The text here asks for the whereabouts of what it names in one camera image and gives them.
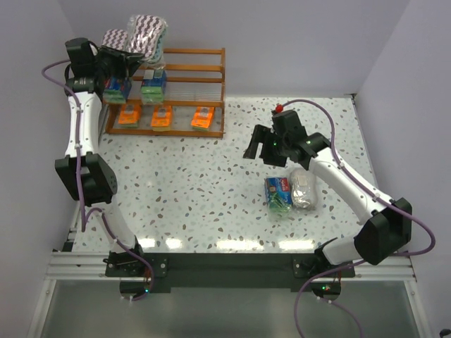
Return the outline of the purple wavy striped sponge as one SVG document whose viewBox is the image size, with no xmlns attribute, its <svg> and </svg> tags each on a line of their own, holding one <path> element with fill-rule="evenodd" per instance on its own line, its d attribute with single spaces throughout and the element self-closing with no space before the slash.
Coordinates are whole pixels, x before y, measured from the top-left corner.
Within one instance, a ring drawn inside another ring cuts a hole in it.
<svg viewBox="0 0 451 338">
<path fill-rule="evenodd" d="M 126 51 L 128 43 L 128 32 L 121 29 L 111 29 L 104 33 L 101 41 L 102 46 L 120 51 Z"/>
</svg>

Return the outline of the grey sponge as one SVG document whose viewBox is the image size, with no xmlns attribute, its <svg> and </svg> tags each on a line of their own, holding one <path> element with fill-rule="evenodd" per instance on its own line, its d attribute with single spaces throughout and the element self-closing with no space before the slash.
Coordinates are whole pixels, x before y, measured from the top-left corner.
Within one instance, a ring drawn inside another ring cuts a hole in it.
<svg viewBox="0 0 451 338">
<path fill-rule="evenodd" d="M 168 26 L 156 15 L 133 15 L 128 23 L 126 51 L 143 54 L 144 62 L 159 64 L 163 60 L 163 40 Z"/>
<path fill-rule="evenodd" d="M 304 168 L 294 169 L 289 176 L 292 204 L 295 208 L 314 210 L 318 203 L 316 176 Z"/>
</svg>

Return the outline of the blue label green sponge pack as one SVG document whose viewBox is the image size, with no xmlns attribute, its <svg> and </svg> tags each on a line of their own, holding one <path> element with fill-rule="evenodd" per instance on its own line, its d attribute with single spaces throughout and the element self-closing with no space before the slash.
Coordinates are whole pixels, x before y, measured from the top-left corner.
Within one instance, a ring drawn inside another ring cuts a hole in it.
<svg viewBox="0 0 451 338">
<path fill-rule="evenodd" d="M 166 93 L 166 84 L 166 71 L 163 68 L 145 70 L 140 87 L 142 103 L 162 103 Z"/>
</svg>

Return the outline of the orange sponge box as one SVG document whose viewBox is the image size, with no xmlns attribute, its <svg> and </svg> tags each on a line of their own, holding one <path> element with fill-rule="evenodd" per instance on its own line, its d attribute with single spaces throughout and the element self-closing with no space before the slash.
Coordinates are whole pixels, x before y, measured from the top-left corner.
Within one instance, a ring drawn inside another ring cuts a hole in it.
<svg viewBox="0 0 451 338">
<path fill-rule="evenodd" d="M 191 121 L 194 130 L 208 132 L 214 120 L 215 108 L 198 106 Z"/>
<path fill-rule="evenodd" d="M 151 128 L 156 132 L 171 130 L 173 109 L 171 106 L 155 106 L 152 114 Z"/>
<path fill-rule="evenodd" d="M 121 106 L 118 125 L 136 128 L 139 126 L 141 115 L 142 107 L 139 104 L 124 104 Z"/>
</svg>

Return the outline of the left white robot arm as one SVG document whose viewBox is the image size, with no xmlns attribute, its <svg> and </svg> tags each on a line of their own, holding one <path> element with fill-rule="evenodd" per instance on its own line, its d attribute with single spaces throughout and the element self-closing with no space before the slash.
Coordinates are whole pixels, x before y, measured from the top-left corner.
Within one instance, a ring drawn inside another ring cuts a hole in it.
<svg viewBox="0 0 451 338">
<path fill-rule="evenodd" d="M 98 217 L 110 243 L 104 259 L 111 275 L 143 275 L 150 268 L 136 235 L 127 226 L 116 201 L 118 183 L 99 153 L 99 116 L 106 81 L 129 78 L 143 54 L 96 46 L 81 37 L 65 43 L 69 64 L 62 88 L 70 106 L 70 135 L 63 158 L 54 167 L 70 196 L 80 204 L 81 230 Z"/>
</svg>

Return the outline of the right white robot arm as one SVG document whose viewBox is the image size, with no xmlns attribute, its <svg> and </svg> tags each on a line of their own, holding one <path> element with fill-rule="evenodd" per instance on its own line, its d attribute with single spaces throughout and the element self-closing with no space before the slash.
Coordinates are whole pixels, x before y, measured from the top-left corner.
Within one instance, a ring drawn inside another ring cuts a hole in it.
<svg viewBox="0 0 451 338">
<path fill-rule="evenodd" d="M 377 265 L 412 238 L 412 205 L 384 194 L 341 158 L 325 136 L 307 134 L 294 110 L 277 113 L 271 127 L 256 125 L 244 158 L 259 157 L 267 165 L 300 164 L 328 184 L 352 209 L 363 226 L 353 237 L 331 239 L 315 254 L 325 266 L 363 259 Z"/>
</svg>

